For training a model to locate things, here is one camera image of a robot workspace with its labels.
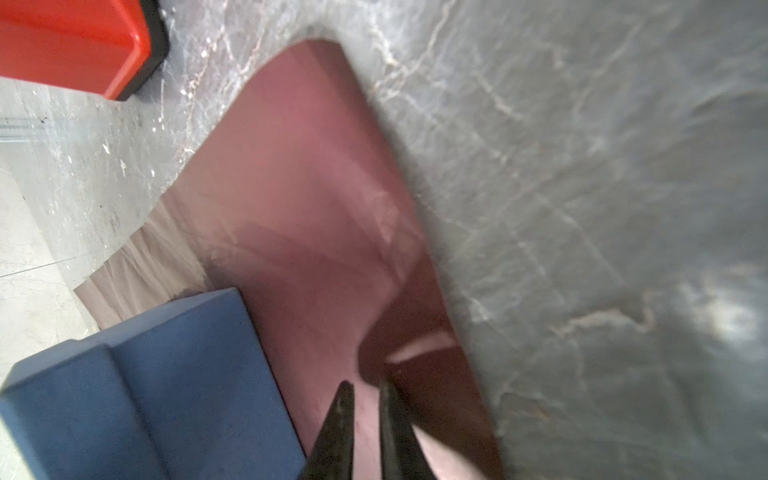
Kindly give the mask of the dark red wrapping paper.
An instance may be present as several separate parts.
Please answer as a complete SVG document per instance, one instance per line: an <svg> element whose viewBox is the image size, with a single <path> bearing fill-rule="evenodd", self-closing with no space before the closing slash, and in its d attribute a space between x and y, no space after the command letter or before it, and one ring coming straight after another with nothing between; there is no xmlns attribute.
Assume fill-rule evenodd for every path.
<svg viewBox="0 0 768 480"><path fill-rule="evenodd" d="M261 67L75 292L106 328L229 287L305 449L348 381L354 473L379 478L379 386L390 381L438 478L503 477L414 201L337 42L305 40Z"/></svg>

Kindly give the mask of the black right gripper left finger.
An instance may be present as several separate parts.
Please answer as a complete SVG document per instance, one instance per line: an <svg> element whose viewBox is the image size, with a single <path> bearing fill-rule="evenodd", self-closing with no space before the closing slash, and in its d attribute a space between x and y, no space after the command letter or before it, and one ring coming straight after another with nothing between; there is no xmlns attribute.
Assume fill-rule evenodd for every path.
<svg viewBox="0 0 768 480"><path fill-rule="evenodd" d="M342 381L299 479L350 480L353 475L355 394Z"/></svg>

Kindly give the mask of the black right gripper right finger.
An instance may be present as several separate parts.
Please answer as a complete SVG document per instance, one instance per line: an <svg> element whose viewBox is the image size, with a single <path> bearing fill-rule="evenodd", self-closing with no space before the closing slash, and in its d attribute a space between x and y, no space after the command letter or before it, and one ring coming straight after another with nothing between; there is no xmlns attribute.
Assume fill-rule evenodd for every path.
<svg viewBox="0 0 768 480"><path fill-rule="evenodd" d="M408 409L397 387L380 384L379 442L384 480L436 480L414 433Z"/></svg>

